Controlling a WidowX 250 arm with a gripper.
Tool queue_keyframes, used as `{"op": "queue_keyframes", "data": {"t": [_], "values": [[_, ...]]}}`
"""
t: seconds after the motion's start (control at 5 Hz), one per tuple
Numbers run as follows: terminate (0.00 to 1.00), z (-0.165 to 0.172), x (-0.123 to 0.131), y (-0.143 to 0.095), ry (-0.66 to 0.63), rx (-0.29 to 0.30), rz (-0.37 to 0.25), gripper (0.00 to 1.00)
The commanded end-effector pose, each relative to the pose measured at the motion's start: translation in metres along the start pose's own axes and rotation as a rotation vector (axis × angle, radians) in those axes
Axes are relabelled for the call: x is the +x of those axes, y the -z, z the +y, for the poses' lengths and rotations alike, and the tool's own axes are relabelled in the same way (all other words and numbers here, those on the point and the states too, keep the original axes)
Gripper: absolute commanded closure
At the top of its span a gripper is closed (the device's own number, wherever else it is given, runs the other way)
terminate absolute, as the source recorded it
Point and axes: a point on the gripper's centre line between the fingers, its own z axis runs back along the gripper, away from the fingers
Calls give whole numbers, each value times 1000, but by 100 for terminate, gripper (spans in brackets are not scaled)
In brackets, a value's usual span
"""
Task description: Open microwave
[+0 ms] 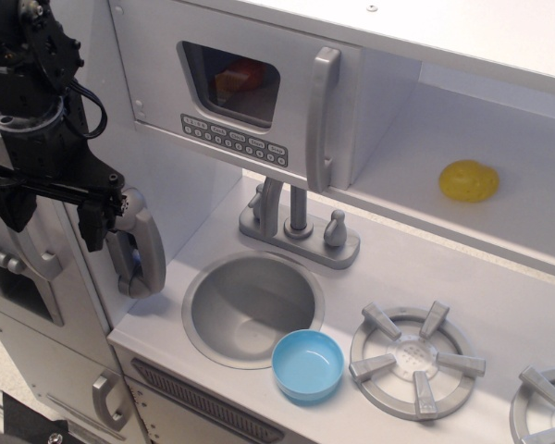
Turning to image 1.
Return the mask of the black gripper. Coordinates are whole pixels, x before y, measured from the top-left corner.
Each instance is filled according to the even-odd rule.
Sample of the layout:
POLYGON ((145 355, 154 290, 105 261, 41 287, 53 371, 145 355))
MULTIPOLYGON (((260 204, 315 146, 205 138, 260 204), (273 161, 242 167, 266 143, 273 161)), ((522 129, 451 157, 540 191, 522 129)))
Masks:
POLYGON ((38 196, 77 205, 89 252, 103 249, 122 215, 121 173, 92 153, 82 104, 51 104, 38 116, 0 111, 0 218, 20 233, 38 196))

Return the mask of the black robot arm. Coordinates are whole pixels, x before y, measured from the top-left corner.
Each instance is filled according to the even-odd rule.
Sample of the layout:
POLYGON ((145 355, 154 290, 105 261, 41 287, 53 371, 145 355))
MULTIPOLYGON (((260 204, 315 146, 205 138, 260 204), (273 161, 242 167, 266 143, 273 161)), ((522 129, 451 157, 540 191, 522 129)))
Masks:
POLYGON ((76 79, 81 44, 68 37, 47 1, 0 1, 0 217, 16 232, 30 222, 39 196, 74 204, 91 252, 122 214, 124 177, 88 142, 84 100, 103 104, 76 79))

